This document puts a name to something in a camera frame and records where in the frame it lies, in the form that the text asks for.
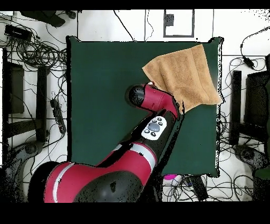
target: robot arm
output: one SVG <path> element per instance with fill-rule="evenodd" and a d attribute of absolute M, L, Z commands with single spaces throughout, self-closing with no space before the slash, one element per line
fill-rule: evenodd
<path fill-rule="evenodd" d="M 126 100 L 150 111 L 130 137 L 96 166 L 72 162 L 41 165 L 30 182 L 29 202 L 38 198 L 65 203 L 137 201 L 181 114 L 173 96 L 153 85 L 130 87 Z"/>

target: plug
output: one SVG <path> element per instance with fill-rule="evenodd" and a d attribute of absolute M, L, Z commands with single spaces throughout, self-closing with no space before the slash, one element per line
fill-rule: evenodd
<path fill-rule="evenodd" d="M 245 56 L 243 56 L 243 59 L 244 59 L 245 64 L 246 64 L 249 68 L 251 68 L 251 69 L 254 68 L 254 63 L 253 63 L 253 61 L 252 61 L 251 59 L 246 58 Z"/>

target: black border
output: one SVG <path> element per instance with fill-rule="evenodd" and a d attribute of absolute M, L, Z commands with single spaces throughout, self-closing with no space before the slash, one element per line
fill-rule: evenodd
<path fill-rule="evenodd" d="M 8 155 L 8 105 L 9 101 L 9 89 L 8 89 L 8 67 L 7 67 L 7 49 L 3 49 L 2 56 L 2 164 L 5 165 L 7 162 Z"/>
<path fill-rule="evenodd" d="M 166 10 L 164 10 L 163 16 L 163 37 L 164 38 L 194 38 L 194 29 L 195 29 L 195 10 L 192 10 L 192 33 L 191 35 L 166 35 L 166 24 L 165 24 L 165 17 L 166 17 Z"/>
<path fill-rule="evenodd" d="M 67 125 L 67 157 L 66 160 L 71 162 L 72 156 L 72 131 L 71 131 L 71 110 L 72 110 L 72 94 L 71 94 L 71 42 L 70 36 L 66 36 L 66 90 L 67 90 L 67 99 L 66 99 L 66 125 Z"/>

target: white control panel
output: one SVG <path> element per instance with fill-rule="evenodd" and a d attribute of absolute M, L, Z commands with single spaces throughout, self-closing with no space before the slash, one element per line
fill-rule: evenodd
<path fill-rule="evenodd" d="M 158 140 L 162 132 L 167 126 L 167 121 L 164 117 L 157 116 L 153 118 L 142 131 L 141 136 L 148 140 Z"/>

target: cloth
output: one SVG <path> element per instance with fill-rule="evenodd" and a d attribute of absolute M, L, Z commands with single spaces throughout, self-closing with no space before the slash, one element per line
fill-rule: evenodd
<path fill-rule="evenodd" d="M 185 112 L 201 104 L 221 103 L 216 91 L 202 44 L 158 56 L 143 71 L 160 90 L 171 93 Z"/>

